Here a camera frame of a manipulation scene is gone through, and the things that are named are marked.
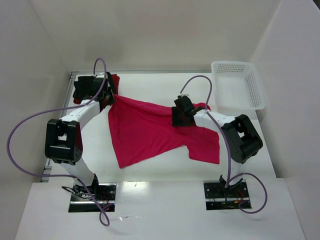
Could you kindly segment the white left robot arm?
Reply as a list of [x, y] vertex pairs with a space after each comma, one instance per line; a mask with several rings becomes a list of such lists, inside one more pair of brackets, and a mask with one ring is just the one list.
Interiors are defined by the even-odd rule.
[[46, 127], [45, 156], [74, 176], [74, 193], [102, 192], [99, 180], [82, 158], [82, 129], [101, 111], [115, 102], [120, 78], [116, 74], [80, 76], [74, 82], [73, 102], [79, 105], [60, 119], [51, 119]]

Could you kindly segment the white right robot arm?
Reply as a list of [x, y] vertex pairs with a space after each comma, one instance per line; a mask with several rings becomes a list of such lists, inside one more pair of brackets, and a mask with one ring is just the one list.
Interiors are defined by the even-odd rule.
[[228, 116], [209, 110], [208, 106], [195, 106], [186, 95], [179, 95], [172, 107], [174, 127], [201, 127], [220, 133], [227, 150], [227, 169], [219, 178], [225, 193], [233, 192], [241, 182], [242, 165], [255, 156], [263, 142], [250, 118], [241, 114]]

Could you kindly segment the pink t shirt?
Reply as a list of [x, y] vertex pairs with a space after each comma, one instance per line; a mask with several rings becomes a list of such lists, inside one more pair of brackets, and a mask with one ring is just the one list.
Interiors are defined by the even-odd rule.
[[217, 132], [199, 126], [172, 125], [172, 109], [115, 95], [108, 112], [109, 131], [119, 168], [125, 168], [179, 147], [192, 160], [219, 164]]

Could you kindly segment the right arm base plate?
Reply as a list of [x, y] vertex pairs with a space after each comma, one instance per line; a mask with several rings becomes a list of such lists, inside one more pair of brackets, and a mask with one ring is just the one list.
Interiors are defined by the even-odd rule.
[[242, 180], [236, 187], [225, 191], [219, 181], [204, 181], [204, 196], [207, 211], [251, 209], [247, 183]]

